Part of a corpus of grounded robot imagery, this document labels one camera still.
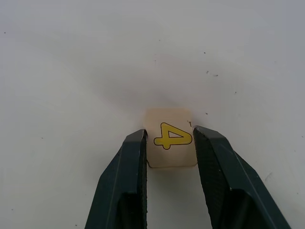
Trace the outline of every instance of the white backdrop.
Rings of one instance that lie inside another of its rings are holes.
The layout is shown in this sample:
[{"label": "white backdrop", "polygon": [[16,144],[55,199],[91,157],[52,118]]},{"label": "white backdrop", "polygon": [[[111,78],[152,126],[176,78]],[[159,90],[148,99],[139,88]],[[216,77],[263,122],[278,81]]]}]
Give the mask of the white backdrop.
[{"label": "white backdrop", "polygon": [[[2,0],[0,228],[84,228],[99,176],[144,110],[182,106],[228,138],[303,229],[304,7]],[[196,168],[148,171],[148,225],[211,228]]]}]

